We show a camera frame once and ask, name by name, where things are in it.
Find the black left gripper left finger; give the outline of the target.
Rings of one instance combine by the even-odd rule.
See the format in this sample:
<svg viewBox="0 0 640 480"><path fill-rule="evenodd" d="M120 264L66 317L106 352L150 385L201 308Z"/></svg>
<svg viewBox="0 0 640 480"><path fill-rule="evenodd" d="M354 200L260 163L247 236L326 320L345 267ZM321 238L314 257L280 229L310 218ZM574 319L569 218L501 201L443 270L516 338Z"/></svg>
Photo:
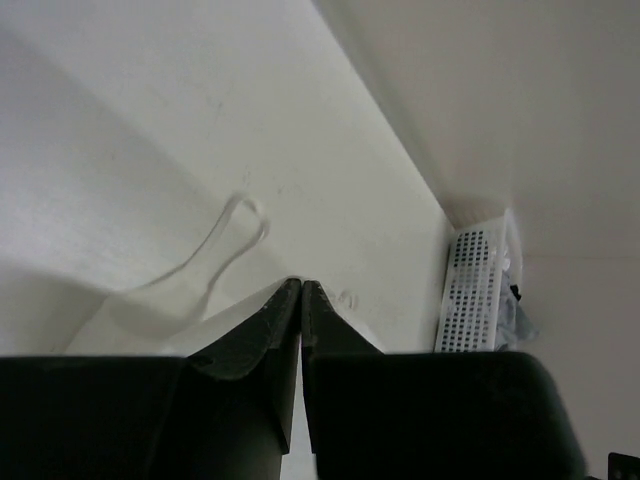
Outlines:
<svg viewBox="0 0 640 480"><path fill-rule="evenodd" d="M5 479L276 479L289 451L300 282L189 356L5 357Z"/></svg>

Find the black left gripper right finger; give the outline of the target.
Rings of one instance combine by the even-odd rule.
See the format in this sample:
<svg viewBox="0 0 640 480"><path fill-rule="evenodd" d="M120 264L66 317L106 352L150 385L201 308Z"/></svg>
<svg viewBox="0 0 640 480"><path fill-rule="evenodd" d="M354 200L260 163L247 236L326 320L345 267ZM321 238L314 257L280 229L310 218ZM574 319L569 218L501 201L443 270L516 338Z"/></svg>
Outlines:
<svg viewBox="0 0 640 480"><path fill-rule="evenodd" d="M556 385L519 352L384 353L301 295L303 392L322 479L582 479Z"/></svg>

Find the white tank top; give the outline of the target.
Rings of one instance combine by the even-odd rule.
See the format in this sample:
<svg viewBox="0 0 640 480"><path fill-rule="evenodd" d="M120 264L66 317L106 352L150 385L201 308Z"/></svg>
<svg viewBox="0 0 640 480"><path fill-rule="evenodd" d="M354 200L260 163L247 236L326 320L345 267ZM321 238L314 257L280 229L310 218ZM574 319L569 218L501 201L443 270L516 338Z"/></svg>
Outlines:
<svg viewBox="0 0 640 480"><path fill-rule="evenodd" d="M235 212L229 205L236 206ZM187 353L253 313L287 277L322 280L332 304L375 346L362 313L367 278L347 279L347 257L374 227L363 201L281 192L228 201L195 194L1 190L1 352ZM194 316L174 323L99 326L115 298L172 274Z"/></svg>

